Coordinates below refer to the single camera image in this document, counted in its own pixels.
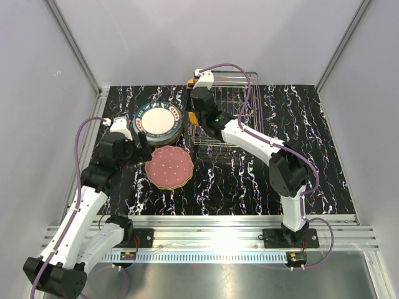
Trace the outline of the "yellow polka dot plate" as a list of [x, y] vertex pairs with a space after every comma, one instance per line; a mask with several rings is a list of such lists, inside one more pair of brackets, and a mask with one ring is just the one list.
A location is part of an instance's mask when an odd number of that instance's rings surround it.
[[197, 117], [196, 117], [196, 115], [195, 115], [195, 113], [193, 111], [192, 105], [191, 105], [190, 93], [191, 93], [194, 85], [195, 85], [195, 79], [194, 78], [191, 78], [191, 79], [189, 79], [187, 81], [187, 84], [186, 84], [187, 100], [186, 100], [186, 108], [185, 108], [185, 110], [188, 112], [188, 118], [189, 118], [190, 123], [192, 125], [194, 125], [194, 126], [199, 126], [198, 119], [197, 119]]

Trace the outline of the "white plate green lettered rim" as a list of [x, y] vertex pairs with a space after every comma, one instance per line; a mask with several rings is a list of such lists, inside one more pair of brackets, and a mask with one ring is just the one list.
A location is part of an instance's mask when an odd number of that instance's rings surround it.
[[169, 102], [144, 104], [133, 117], [133, 129], [137, 133], [166, 133], [179, 125], [182, 125], [181, 112]]

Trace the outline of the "pink polka dot plate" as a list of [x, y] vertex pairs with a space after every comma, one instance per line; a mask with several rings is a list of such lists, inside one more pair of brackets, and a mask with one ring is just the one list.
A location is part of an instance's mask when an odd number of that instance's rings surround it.
[[190, 155], [180, 147], [164, 146], [157, 148], [152, 154], [152, 160], [145, 163], [145, 173], [151, 182], [151, 173], [160, 170], [172, 169], [192, 169], [194, 164]]

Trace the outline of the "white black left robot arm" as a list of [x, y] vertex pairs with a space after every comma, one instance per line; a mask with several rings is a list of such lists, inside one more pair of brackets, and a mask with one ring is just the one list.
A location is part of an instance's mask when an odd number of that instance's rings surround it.
[[38, 258], [29, 257], [23, 271], [37, 290], [58, 298], [78, 298], [87, 277], [102, 257], [114, 247], [128, 247], [137, 241], [127, 216], [110, 216], [100, 231], [86, 242], [94, 217], [112, 189], [120, 182], [123, 169], [152, 159], [144, 133], [139, 144], [123, 133], [107, 133], [95, 159], [80, 173], [77, 192], [58, 231]]

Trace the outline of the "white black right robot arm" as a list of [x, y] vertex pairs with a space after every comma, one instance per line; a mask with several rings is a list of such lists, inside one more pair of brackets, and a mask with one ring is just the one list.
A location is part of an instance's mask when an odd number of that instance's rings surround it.
[[304, 195], [310, 166], [296, 151], [294, 143], [270, 138], [240, 124], [239, 119], [218, 109], [208, 87], [187, 86], [186, 110], [194, 114], [198, 126], [211, 138], [238, 146], [251, 153], [269, 169], [269, 182], [280, 195], [283, 219], [278, 239], [289, 247], [305, 243], [309, 222], [304, 211]]

